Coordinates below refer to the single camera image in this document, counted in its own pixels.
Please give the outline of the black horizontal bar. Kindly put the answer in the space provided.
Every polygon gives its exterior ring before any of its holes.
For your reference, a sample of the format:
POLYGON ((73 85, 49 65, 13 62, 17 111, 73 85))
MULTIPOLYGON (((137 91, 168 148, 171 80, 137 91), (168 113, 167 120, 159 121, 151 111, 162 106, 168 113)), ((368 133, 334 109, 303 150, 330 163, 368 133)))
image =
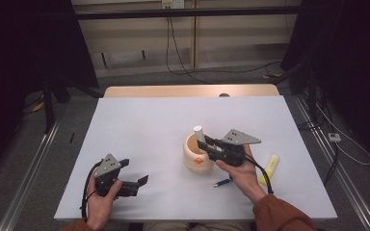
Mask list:
POLYGON ((128 19, 128 18, 165 18, 195 16, 228 15, 272 15, 297 14, 300 6, 254 7, 254 8, 215 8, 215 9, 173 9, 173 10, 139 10, 119 12, 78 12, 74 15, 79 20, 128 19))

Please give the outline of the white table cover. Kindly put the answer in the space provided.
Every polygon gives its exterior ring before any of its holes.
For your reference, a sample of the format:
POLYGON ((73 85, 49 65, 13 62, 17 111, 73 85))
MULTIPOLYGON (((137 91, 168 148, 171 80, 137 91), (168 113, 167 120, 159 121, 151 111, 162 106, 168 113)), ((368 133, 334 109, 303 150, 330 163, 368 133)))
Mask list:
POLYGON ((129 162, 120 179, 146 185, 134 197, 119 198, 115 221, 252 220, 251 202, 232 183, 220 186, 227 173, 214 167, 206 174, 183 162, 183 143, 195 126, 213 138, 237 129, 260 140, 254 159, 266 165, 279 155, 271 184, 275 196, 315 220, 336 212, 281 96, 132 97, 98 101, 90 128, 55 214, 58 220, 81 216, 86 177, 107 154, 129 162))

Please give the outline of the aluminium floor rail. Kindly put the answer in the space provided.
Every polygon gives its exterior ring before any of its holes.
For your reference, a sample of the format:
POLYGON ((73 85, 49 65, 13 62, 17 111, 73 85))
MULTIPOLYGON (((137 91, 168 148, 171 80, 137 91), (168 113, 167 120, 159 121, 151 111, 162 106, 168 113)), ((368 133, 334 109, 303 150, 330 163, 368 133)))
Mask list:
POLYGON ((60 120, 57 119, 44 134, 32 163, 28 167, 28 170, 23 177, 20 186, 16 190, 16 193, 6 213, 0 221, 0 231, 13 231, 13 229, 15 228, 19 216, 31 193, 32 187, 36 182, 45 156, 47 155, 48 150, 57 134, 59 123, 60 120))
MULTIPOLYGON (((315 128, 313 121, 310 119, 308 108, 303 99, 295 96, 295 101, 305 119, 311 126, 311 133, 315 140, 319 144, 321 150, 323 151, 326 159, 330 164, 333 163, 333 146, 328 142, 327 135, 323 132, 321 128, 315 128)), ((350 178, 349 174, 345 168, 337 163, 335 168, 335 176, 339 182, 343 192, 349 199, 359 221, 361 222, 365 231, 370 231, 370 208, 367 205, 364 198, 361 196, 356 185, 350 178)))

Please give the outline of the black metal stand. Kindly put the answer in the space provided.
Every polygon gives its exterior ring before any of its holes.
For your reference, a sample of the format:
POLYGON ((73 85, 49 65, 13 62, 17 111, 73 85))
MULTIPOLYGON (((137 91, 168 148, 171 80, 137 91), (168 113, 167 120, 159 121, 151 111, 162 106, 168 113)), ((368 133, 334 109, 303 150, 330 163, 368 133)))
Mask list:
POLYGON ((45 134, 54 127, 56 121, 52 96, 55 96, 57 101, 60 103, 67 103, 70 100, 70 95, 67 91, 68 87, 78 89, 93 98, 102 98, 104 96, 103 93, 92 90, 89 87, 85 87, 83 84, 80 84, 64 75, 54 78, 45 77, 42 81, 42 95, 46 118, 45 134))
POLYGON ((283 81, 289 81, 289 88, 293 94, 304 92, 304 88, 308 87, 308 112, 312 122, 317 122, 316 115, 316 75, 313 72, 312 61, 309 58, 302 58, 291 69, 283 73, 280 77, 272 82, 273 85, 278 85, 283 81))

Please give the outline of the wooden table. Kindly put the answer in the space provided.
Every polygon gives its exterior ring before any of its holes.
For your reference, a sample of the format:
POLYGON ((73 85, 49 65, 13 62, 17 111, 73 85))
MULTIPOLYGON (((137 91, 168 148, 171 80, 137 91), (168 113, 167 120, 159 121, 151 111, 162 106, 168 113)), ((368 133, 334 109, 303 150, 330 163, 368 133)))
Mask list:
POLYGON ((241 84, 109 87, 104 97, 217 97, 223 92, 230 96, 279 95, 272 84, 241 84))

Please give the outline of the white wall socket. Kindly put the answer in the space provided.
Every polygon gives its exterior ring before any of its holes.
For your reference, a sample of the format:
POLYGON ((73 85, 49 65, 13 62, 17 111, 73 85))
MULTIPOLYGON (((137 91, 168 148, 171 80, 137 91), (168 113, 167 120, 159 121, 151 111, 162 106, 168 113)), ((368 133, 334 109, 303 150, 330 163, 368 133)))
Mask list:
POLYGON ((184 0, 161 0, 163 9, 184 9, 184 0))

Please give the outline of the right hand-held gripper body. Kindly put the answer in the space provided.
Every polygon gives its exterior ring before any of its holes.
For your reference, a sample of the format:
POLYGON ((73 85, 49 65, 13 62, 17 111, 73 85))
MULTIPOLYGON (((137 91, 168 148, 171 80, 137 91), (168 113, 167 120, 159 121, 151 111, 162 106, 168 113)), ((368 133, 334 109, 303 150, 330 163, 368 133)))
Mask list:
POLYGON ((226 164, 239 167, 245 161, 245 144, 261 143, 261 140, 236 129, 231 129, 222 139, 223 147, 216 153, 207 153, 212 161, 221 160, 226 164))

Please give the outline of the yellow highlighter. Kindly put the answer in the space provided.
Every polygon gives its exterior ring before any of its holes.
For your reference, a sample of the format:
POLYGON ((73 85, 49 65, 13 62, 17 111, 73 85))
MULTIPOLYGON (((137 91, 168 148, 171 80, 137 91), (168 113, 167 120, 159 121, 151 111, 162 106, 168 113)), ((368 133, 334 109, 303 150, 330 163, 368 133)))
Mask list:
MULTIPOLYGON (((277 168, 278 162, 279 162, 279 155, 278 154, 272 154, 270 159, 269 159, 269 162, 267 163, 267 165, 265 167, 265 171, 267 173, 267 176, 268 176, 269 180, 272 179, 272 177, 275 173, 275 170, 277 168)), ((262 176, 260 177, 259 183, 262 184, 262 185, 267 185, 266 178, 265 178, 264 174, 262 174, 262 176)))

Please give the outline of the blue pen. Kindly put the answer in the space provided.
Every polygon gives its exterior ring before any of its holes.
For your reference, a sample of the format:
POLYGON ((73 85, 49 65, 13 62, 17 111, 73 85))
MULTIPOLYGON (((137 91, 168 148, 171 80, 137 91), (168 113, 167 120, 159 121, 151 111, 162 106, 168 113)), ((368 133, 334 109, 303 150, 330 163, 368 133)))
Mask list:
POLYGON ((214 187, 214 188, 217 188, 217 187, 220 187, 220 186, 226 185, 226 184, 228 184, 228 183, 230 183, 230 182, 232 182, 232 181, 233 181, 232 179, 227 178, 227 179, 224 179, 224 180, 222 180, 222 181, 216 182, 215 184, 213 184, 213 187, 214 187))

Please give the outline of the black curtain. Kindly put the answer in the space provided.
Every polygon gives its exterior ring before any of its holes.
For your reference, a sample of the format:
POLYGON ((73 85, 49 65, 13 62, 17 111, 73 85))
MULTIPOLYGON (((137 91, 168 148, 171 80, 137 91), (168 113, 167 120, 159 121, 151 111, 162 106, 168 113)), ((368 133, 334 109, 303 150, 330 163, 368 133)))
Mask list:
POLYGON ((370 152, 370 0, 303 0, 281 67, 316 49, 312 72, 370 152))
POLYGON ((26 96, 98 82, 71 0, 0 0, 0 156, 20 124, 26 96))

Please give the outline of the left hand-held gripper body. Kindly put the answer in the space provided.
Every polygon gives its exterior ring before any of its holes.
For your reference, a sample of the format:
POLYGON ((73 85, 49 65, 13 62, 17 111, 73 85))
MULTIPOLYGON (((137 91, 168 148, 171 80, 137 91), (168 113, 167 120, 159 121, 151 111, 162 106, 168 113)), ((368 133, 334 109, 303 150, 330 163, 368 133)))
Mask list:
POLYGON ((121 169, 119 161, 112 154, 107 154, 94 173, 95 188, 99 195, 108 194, 121 169))

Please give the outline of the person's left hand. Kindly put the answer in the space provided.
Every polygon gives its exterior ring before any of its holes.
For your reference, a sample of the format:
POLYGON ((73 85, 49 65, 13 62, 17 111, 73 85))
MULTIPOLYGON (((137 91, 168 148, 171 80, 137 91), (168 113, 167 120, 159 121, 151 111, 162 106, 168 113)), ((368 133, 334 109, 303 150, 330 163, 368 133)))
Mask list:
POLYGON ((89 181, 87 193, 88 199, 88 217, 87 225, 93 231, 102 231, 106 226, 113 211, 113 203, 118 198, 117 194, 122 186, 120 180, 116 180, 106 196, 100 196, 95 191, 95 178, 92 175, 89 181))

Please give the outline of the cream ribbed pen holder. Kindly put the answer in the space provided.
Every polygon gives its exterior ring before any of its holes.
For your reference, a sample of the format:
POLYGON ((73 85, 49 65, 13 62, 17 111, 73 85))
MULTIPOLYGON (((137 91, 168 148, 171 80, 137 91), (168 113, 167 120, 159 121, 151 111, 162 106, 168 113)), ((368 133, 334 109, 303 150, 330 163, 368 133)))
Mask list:
POLYGON ((207 152, 198 147, 195 134, 188 136, 183 143, 183 162, 190 171, 197 174, 205 174, 214 166, 207 152))

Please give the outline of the person's right hand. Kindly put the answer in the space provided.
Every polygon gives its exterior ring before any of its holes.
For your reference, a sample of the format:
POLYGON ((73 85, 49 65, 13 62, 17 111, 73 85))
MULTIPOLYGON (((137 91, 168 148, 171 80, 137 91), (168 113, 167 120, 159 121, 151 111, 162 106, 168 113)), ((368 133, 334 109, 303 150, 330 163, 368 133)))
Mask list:
POLYGON ((267 195, 258 183, 255 165, 249 161, 245 161, 239 167, 230 166, 221 160, 215 164, 233 178, 237 188, 253 204, 267 195))

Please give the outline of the white cylindrical tube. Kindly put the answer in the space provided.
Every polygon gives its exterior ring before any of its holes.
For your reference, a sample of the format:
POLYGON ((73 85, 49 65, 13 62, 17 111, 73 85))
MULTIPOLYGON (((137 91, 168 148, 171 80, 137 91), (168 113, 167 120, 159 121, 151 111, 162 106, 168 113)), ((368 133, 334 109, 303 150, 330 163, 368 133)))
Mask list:
POLYGON ((202 127, 200 125, 194 127, 194 133, 198 141, 206 142, 202 127))

